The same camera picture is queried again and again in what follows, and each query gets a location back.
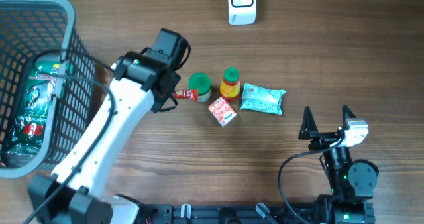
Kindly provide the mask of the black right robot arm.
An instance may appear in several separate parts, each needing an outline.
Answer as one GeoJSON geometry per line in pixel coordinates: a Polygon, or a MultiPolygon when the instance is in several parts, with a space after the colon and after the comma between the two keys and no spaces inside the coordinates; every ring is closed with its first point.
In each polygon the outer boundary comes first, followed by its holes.
{"type": "Polygon", "coordinates": [[[331,188],[313,202],[312,223],[376,222],[373,205],[378,167],[365,159],[353,160],[350,149],[364,141],[369,128],[347,105],[342,107],[343,125],[335,132],[319,132],[309,107],[304,109],[300,140],[309,140],[310,151],[322,154],[320,163],[331,188]]]}

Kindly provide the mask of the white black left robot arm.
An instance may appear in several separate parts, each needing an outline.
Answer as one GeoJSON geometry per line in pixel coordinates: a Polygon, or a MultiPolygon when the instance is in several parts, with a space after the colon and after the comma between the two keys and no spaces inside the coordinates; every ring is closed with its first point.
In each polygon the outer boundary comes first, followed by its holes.
{"type": "Polygon", "coordinates": [[[35,175],[28,185],[34,211],[30,223],[139,223],[142,204],[121,194],[104,198],[111,167],[130,134],[149,112],[164,107],[181,77],[191,46],[180,34],[161,29],[153,47],[129,51],[112,66],[103,104],[77,145],[51,175],[35,175]]]}

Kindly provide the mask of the red white small box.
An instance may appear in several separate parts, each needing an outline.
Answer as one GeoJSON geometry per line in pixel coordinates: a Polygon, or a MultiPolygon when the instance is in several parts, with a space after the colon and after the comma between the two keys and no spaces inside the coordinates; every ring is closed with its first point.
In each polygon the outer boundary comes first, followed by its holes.
{"type": "Polygon", "coordinates": [[[222,127],[228,125],[237,116],[235,110],[222,97],[212,102],[208,110],[222,127]]]}

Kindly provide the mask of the red chilli sauce bottle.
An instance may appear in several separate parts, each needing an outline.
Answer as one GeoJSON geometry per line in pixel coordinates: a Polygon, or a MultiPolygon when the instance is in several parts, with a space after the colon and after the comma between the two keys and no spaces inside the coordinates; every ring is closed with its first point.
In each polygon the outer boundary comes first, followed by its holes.
{"type": "Polygon", "coordinates": [[[235,101],[240,94],[240,73],[233,66],[228,67],[219,88],[221,97],[228,102],[235,101]]]}

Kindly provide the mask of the white barcode scanner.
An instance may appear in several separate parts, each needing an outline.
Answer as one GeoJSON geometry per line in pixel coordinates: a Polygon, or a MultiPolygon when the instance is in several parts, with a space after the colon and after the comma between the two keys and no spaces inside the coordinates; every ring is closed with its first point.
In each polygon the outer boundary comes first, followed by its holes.
{"type": "Polygon", "coordinates": [[[228,0],[229,24],[250,25],[256,20],[256,0],[228,0]]]}

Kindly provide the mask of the green snack bag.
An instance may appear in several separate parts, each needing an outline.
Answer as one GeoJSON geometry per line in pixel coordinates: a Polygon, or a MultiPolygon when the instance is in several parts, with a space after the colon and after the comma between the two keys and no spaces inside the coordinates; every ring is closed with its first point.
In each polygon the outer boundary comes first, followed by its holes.
{"type": "Polygon", "coordinates": [[[56,88],[53,75],[59,72],[59,68],[59,62],[38,61],[29,70],[17,114],[1,148],[1,159],[6,167],[20,168],[40,151],[52,94],[56,88]]]}

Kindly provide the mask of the grey plastic shopping basket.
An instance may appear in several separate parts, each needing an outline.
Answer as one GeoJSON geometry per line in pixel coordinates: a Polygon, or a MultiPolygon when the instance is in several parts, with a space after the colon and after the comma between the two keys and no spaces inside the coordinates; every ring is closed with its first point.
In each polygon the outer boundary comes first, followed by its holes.
{"type": "Polygon", "coordinates": [[[29,70],[38,61],[59,62],[56,88],[38,154],[20,168],[1,159],[1,177],[49,170],[65,159],[89,123],[96,77],[67,0],[1,0],[1,148],[23,96],[29,70]]]}

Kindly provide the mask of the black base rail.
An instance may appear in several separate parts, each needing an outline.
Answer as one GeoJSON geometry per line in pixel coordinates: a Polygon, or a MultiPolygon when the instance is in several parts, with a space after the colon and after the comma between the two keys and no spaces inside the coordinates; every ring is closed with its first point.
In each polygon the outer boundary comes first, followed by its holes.
{"type": "Polygon", "coordinates": [[[119,194],[125,201],[138,207],[135,223],[165,224],[225,224],[225,223],[340,223],[375,224],[376,218],[371,203],[331,203],[320,197],[313,203],[294,203],[289,209],[283,204],[267,206],[253,205],[198,206],[183,204],[143,204],[131,197],[119,194]]]}

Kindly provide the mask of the green lid jar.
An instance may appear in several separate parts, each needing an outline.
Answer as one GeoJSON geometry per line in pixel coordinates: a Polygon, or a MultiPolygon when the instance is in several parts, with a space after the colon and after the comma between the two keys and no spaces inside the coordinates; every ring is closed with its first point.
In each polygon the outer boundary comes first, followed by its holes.
{"type": "Polygon", "coordinates": [[[190,89],[198,91],[198,102],[206,102],[211,97],[211,80],[205,73],[195,73],[188,81],[190,89]]]}

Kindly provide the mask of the red sauce sachet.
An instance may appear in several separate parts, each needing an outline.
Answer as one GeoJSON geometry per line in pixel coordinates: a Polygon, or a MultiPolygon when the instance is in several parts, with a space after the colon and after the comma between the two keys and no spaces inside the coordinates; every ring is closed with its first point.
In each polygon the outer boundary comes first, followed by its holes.
{"type": "Polygon", "coordinates": [[[198,89],[176,89],[172,95],[175,99],[189,99],[192,101],[198,101],[199,99],[198,89]]]}

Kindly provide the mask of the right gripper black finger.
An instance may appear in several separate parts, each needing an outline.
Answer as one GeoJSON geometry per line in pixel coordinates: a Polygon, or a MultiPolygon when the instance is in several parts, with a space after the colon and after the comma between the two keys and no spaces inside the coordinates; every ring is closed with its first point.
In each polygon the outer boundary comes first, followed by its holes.
{"type": "Polygon", "coordinates": [[[342,106],[342,116],[344,125],[357,120],[356,115],[350,110],[348,105],[342,106]]]}
{"type": "Polygon", "coordinates": [[[319,136],[319,131],[313,114],[309,106],[305,107],[303,112],[303,122],[299,131],[299,140],[311,140],[316,139],[319,136]]]}

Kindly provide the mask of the teal wet wipes pack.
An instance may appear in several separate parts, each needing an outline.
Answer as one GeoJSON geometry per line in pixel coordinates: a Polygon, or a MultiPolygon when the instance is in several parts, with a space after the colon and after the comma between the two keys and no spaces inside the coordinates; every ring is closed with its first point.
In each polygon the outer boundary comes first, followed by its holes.
{"type": "Polygon", "coordinates": [[[241,109],[281,115],[283,89],[267,89],[245,83],[242,93],[241,109]]]}

